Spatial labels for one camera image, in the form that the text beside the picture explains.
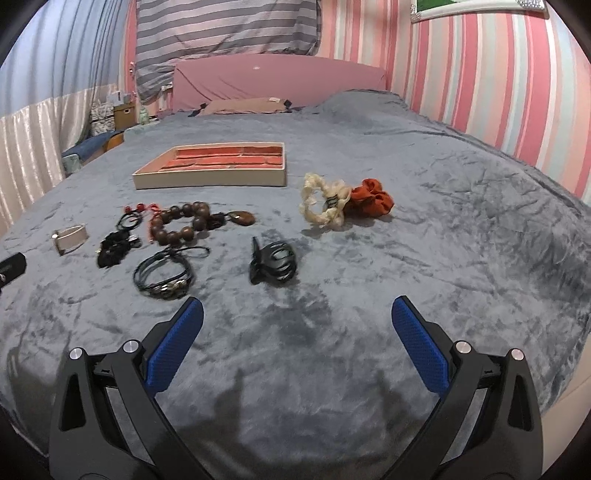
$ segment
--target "scrunchie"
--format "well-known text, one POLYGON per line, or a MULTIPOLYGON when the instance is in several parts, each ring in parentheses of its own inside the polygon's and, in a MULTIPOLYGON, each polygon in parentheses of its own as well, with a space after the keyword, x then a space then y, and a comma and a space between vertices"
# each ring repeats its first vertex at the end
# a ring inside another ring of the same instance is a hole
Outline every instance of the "scrunchie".
POLYGON ((382 184, 376 179, 365 179, 361 186, 351 191, 345 213, 377 218, 389 213, 392 207, 394 200, 382 190, 382 184))
POLYGON ((314 225, 340 227, 345 221, 343 208, 345 208, 350 197, 351 187, 345 184, 343 180, 337 180, 329 184, 320 175, 307 173, 304 176, 304 186, 301 190, 303 203, 300 205, 300 213, 308 222, 314 225), (320 190, 322 196, 326 199, 324 211, 320 214, 310 210, 310 207, 317 203, 313 197, 316 190, 320 190))

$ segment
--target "striped wallpaper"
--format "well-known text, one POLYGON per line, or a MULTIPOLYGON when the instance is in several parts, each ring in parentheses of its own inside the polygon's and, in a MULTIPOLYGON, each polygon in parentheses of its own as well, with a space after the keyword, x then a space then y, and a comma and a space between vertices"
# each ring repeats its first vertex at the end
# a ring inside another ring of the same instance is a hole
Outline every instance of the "striped wallpaper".
POLYGON ((388 89, 415 111, 536 166, 591 205, 591 66, 560 17, 549 8, 546 18, 505 12, 411 24, 410 3, 322 0, 317 55, 384 68, 388 89))

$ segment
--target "pendant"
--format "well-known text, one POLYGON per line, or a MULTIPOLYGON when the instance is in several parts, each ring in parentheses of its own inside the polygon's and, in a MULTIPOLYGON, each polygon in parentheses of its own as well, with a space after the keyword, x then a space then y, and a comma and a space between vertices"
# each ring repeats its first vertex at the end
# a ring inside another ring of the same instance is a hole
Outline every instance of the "pendant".
POLYGON ((231 222, 242 226, 252 225, 256 221, 255 216, 252 213, 244 212, 243 210, 228 212, 226 215, 230 217, 231 222))

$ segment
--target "orange scrunchie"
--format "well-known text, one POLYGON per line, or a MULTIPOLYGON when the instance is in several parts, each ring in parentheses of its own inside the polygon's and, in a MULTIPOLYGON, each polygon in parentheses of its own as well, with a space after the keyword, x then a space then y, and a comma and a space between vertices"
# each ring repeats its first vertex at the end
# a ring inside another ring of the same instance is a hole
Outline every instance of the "orange scrunchie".
POLYGON ((380 217, 392 210, 394 200, 382 190, 382 184, 376 179, 365 179, 360 187, 351 192, 351 199, 345 205, 345 214, 361 214, 380 217))

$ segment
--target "gray bedspread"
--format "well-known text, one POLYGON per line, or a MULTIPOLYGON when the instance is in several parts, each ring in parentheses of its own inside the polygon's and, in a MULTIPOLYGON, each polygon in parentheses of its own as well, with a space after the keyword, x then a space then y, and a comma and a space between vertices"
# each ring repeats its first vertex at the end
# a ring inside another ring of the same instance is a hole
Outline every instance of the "gray bedspread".
MULTIPOLYGON (((291 114, 179 114, 129 131, 2 240, 0 258, 22 251, 28 271, 0 296, 0 393, 41 448, 64 354, 114 351, 183 302, 146 298, 132 283, 157 246, 100 270, 100 241, 125 205, 197 200, 258 220, 211 232, 202 242, 212 249, 207 258, 191 253, 191 294, 204 304, 205 323, 157 395, 219 478, 370 479, 384 471, 436 402, 392 328, 391 304, 402 294, 453 340, 498 355, 522 348, 542 411, 577 364, 590 323, 591 212, 537 170, 389 93, 342 93, 291 114), (134 190, 131 174, 170 147, 228 141, 285 142, 288 186, 134 190), (378 178, 396 206, 342 231, 311 228, 298 213, 308 171, 353 186, 378 178), (60 258, 51 231, 82 222, 91 239, 60 258), (293 244, 292 284, 250 285, 253 235, 293 244)), ((145 225, 139 231, 145 239, 145 225)))

